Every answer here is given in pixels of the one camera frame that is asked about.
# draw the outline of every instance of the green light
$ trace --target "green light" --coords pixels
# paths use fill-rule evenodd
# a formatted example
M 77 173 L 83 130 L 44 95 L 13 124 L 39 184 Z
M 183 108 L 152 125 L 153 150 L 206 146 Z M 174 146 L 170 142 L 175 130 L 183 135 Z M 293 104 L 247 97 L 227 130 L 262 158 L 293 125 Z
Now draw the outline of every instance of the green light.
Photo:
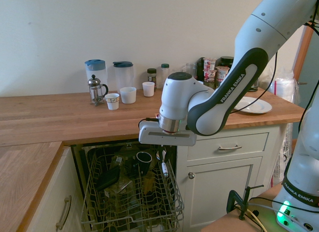
M 288 206 L 290 205 L 290 202 L 289 201 L 285 201 L 284 204 L 280 207 L 280 212 L 284 213 L 286 211 L 286 209 L 288 208 Z M 282 213 L 278 212 L 277 213 L 277 219 L 279 222 L 283 222 L 284 220 L 284 215 Z

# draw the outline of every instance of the franka emika robot arm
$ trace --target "franka emika robot arm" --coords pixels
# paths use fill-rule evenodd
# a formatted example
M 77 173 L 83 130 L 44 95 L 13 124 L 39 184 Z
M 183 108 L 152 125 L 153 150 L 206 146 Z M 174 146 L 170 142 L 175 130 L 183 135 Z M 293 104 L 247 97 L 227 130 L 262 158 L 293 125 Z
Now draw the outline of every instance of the franka emika robot arm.
M 212 90 L 190 75 L 177 72 L 165 81 L 159 121 L 139 124 L 143 144 L 193 146 L 196 134 L 218 133 L 228 115 L 263 72 L 270 58 L 303 24 L 317 0 L 263 0 L 235 40 L 235 57 L 227 77 Z M 319 232 L 319 95 L 305 115 L 293 159 L 273 208 L 277 222 L 292 232 Z

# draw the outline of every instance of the plastic bag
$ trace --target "plastic bag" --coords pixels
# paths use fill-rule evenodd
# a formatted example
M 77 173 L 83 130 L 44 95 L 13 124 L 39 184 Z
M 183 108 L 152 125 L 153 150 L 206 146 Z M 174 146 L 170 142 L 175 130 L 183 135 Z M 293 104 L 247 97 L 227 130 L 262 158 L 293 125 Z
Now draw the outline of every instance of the plastic bag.
M 274 71 L 272 68 L 263 75 L 263 79 L 259 82 L 259 87 L 267 89 Z M 299 86 L 294 79 L 292 70 L 285 70 L 284 67 L 276 71 L 274 80 L 268 89 L 269 92 L 295 104 L 300 102 Z

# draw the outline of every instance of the white cable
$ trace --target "white cable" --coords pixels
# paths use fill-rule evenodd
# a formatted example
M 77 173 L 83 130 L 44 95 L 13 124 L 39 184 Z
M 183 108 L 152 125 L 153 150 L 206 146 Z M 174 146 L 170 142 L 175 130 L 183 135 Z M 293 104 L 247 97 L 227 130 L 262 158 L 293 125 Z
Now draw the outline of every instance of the white cable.
M 276 210 L 272 207 L 269 207 L 269 206 L 265 206 L 265 205 L 259 205 L 259 204 L 253 204 L 253 203 L 249 203 L 250 206 L 260 206 L 260 207 L 264 207 L 264 208 L 267 208 L 267 209 L 270 209 L 272 211 L 275 211 L 275 212 L 279 212 L 281 214 L 283 214 L 284 216 L 288 217 L 289 219 L 291 219 L 294 223 L 298 224 L 305 232 L 309 232 L 308 230 L 305 229 L 305 227 L 299 223 L 297 220 L 295 220 L 294 218 L 292 218 L 291 216 L 279 211 L 279 210 Z

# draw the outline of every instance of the white cabinet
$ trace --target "white cabinet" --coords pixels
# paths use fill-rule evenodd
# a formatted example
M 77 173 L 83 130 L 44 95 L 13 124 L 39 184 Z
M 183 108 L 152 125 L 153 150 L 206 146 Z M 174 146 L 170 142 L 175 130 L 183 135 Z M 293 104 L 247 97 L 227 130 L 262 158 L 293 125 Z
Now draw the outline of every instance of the white cabinet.
M 81 232 L 83 197 L 72 153 L 66 149 L 44 192 L 27 232 Z M 56 224 L 64 224 L 62 230 Z
M 241 197 L 265 191 L 280 151 L 286 125 L 223 130 L 198 137 L 193 147 L 177 148 L 176 180 L 185 210 L 183 232 L 197 232 L 226 214 L 228 194 Z

